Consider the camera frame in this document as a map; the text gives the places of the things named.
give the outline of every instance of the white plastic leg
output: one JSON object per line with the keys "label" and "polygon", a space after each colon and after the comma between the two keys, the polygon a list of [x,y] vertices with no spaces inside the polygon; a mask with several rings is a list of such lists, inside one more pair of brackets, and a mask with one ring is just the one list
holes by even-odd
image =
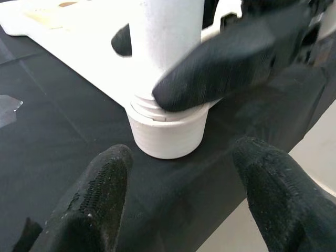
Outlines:
{"label": "white plastic leg", "polygon": [[204,0],[134,0],[130,21],[134,98],[126,107],[135,142],[148,155],[174,159],[200,144],[209,104],[168,113],[151,93],[157,81],[201,41]]}
{"label": "white plastic leg", "polygon": [[25,36],[21,16],[17,14],[17,1],[3,2],[0,8],[0,25],[4,32],[11,36]]}

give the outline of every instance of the white cylinder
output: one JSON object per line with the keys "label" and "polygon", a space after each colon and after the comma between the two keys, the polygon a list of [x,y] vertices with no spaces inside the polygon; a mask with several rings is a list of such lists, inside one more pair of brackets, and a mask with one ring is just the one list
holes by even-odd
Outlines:
{"label": "white cylinder", "polygon": [[209,104],[162,110],[152,90],[201,42],[204,0],[133,0],[130,21],[134,98],[126,108],[135,142],[148,155],[174,159],[200,144]]}
{"label": "white cylinder", "polygon": [[141,92],[201,41],[204,0],[133,0],[132,57],[143,71]]}

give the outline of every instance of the clear tape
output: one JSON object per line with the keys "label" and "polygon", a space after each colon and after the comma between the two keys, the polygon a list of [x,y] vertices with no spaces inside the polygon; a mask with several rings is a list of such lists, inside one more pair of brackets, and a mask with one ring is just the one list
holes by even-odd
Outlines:
{"label": "clear tape", "polygon": [[0,94],[0,128],[16,121],[16,111],[22,104],[23,101]]}

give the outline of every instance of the black fabric surface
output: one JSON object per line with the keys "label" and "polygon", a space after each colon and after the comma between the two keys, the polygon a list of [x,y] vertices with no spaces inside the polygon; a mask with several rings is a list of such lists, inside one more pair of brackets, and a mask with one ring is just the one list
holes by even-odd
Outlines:
{"label": "black fabric surface", "polygon": [[0,128],[0,251],[11,250],[27,217],[44,226],[89,162],[114,144],[134,154],[117,251],[196,251],[245,198],[232,144],[250,135],[289,151],[336,98],[333,75],[279,85],[221,101],[196,151],[158,160],[136,146],[121,106],[28,38],[0,30],[0,95],[24,102],[17,121]]}

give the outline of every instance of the white plastic part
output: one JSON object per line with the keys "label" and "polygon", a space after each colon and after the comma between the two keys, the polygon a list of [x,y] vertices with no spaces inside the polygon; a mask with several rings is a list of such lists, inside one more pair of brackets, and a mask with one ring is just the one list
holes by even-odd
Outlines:
{"label": "white plastic part", "polygon": [[336,1],[325,12],[319,31],[318,40],[321,40],[336,30]]}
{"label": "white plastic part", "polygon": [[178,113],[152,97],[160,78],[201,42],[204,0],[134,0],[130,21],[137,83],[126,108],[135,142],[161,159],[187,155],[200,144],[209,110],[205,104]]}
{"label": "white plastic part", "polygon": [[[138,14],[130,11],[132,1],[81,0],[80,3],[53,12],[57,14],[52,15],[51,24],[48,22],[44,24],[43,20],[38,22],[25,15],[30,10],[41,8],[43,11],[37,14],[44,15],[44,11],[48,12],[56,8],[59,2],[61,1],[17,0],[0,3],[0,25],[9,35],[30,37],[122,105],[130,118],[135,141],[146,153],[157,158],[172,159],[193,151],[202,139],[207,112],[215,102],[182,113],[167,113],[160,109],[150,94],[163,73],[200,42],[203,0],[185,0],[180,1],[181,3],[174,0],[171,4],[168,3],[170,1],[158,1],[162,6],[170,8],[162,9],[159,5],[155,7],[159,8],[157,14],[164,15],[164,18],[156,15],[155,20],[161,19],[163,21],[161,25],[170,25],[169,31],[161,32],[161,35],[168,36],[167,39],[170,41],[168,45],[163,45],[162,43],[168,40],[161,38],[160,44],[155,47],[155,54],[147,54],[149,49],[146,49],[147,56],[150,56],[147,59],[153,63],[152,70],[148,69],[147,64],[137,65],[133,62],[133,58],[118,56],[111,47],[111,38],[131,20],[129,17],[139,18],[144,15],[141,8],[138,9],[140,10]],[[240,0],[228,1],[227,3],[230,4],[223,5],[225,2],[227,1],[220,1],[217,17],[235,12],[236,7],[230,9],[232,2],[240,4]],[[172,17],[178,18],[180,23],[178,24]],[[166,28],[155,23],[152,25],[157,30]],[[219,19],[216,19],[215,26],[210,27],[206,32],[202,31],[202,40],[208,39],[218,31]],[[184,36],[187,41],[181,40],[181,37],[176,36],[177,34]],[[145,35],[144,39],[148,38],[152,43],[153,40]],[[174,52],[171,52],[171,43],[175,46]]]}

